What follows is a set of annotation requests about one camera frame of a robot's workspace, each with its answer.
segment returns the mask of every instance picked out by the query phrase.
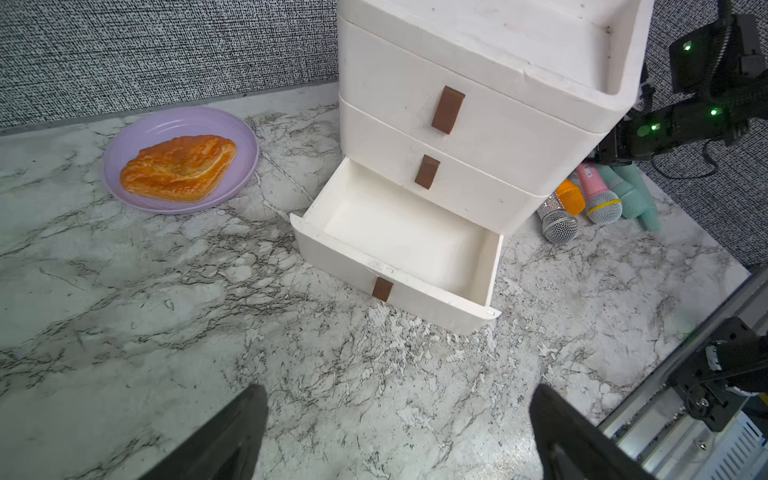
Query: orange microphone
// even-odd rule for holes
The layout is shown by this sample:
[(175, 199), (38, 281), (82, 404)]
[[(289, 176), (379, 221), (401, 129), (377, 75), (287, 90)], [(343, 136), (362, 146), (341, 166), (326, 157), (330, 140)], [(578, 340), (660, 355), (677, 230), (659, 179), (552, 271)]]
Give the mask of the orange microphone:
[(587, 205), (581, 189), (567, 178), (554, 192), (558, 195), (560, 203), (563, 204), (565, 210), (574, 217), (580, 214)]

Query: white drawer unit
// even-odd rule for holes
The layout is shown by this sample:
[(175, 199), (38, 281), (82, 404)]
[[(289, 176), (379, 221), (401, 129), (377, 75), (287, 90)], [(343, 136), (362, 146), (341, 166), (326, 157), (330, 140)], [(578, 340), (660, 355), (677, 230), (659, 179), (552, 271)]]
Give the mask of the white drawer unit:
[[(465, 96), (450, 134), (432, 126), (445, 87)], [(535, 110), (342, 18), (339, 94), (372, 117), (534, 195), (551, 194), (607, 133)]]
[(339, 0), (338, 13), (462, 77), (606, 134), (635, 103), (653, 7), (653, 0)]
[(339, 0), (346, 158), (312, 265), (455, 333), (500, 312), (511, 234), (632, 106), (652, 0)]
[[(514, 233), (547, 196), (535, 196), (376, 120), (339, 99), (341, 148), (400, 187), (492, 232)], [(424, 156), (439, 162), (429, 189), (415, 179)]]
[(306, 261), (428, 322), (470, 333), (500, 313), (489, 305), (504, 237), (349, 158), (291, 224)]

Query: open drawer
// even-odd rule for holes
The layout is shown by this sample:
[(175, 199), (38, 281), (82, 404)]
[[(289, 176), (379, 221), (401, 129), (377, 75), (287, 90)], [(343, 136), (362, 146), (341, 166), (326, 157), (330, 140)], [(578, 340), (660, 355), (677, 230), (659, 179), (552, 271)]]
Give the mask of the open drawer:
[(470, 333), (500, 314), (489, 304), (504, 237), (348, 157), (291, 224), (307, 262), (423, 320)]

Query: pink microphone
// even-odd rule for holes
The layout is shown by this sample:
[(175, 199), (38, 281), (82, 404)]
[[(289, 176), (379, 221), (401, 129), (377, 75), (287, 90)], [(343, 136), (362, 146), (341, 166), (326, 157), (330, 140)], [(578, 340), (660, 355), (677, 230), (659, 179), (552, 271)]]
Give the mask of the pink microphone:
[(608, 190), (594, 164), (579, 164), (576, 174), (587, 198), (587, 217), (598, 225), (613, 223), (621, 217), (621, 199)]

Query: yellow band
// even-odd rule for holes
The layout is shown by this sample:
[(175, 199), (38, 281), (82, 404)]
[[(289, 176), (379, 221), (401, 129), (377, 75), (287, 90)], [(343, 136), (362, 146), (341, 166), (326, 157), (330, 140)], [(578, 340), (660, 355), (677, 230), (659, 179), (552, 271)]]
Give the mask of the yellow band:
[(591, 214), (598, 208), (607, 207), (608, 205), (620, 204), (620, 203), (621, 203), (621, 199), (619, 198), (617, 198), (616, 200), (611, 200), (610, 202), (605, 202), (604, 204), (600, 204), (600, 205), (597, 205), (596, 207), (592, 207), (591, 209), (589, 209), (589, 211), (587, 212), (587, 215)]

